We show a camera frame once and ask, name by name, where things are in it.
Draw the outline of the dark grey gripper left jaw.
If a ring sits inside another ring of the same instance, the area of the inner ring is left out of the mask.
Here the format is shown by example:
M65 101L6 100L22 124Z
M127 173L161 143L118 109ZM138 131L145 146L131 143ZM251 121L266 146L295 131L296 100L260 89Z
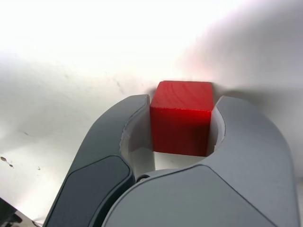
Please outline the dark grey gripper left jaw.
M134 95L89 129L44 222L46 227L100 227L115 201L155 170L150 97Z

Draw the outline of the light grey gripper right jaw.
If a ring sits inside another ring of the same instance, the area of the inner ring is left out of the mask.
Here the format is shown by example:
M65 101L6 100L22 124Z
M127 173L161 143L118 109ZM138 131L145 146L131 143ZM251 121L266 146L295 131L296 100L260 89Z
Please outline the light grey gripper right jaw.
M105 227L294 227L296 186L279 129L245 100L213 109L211 155L157 170L112 206Z

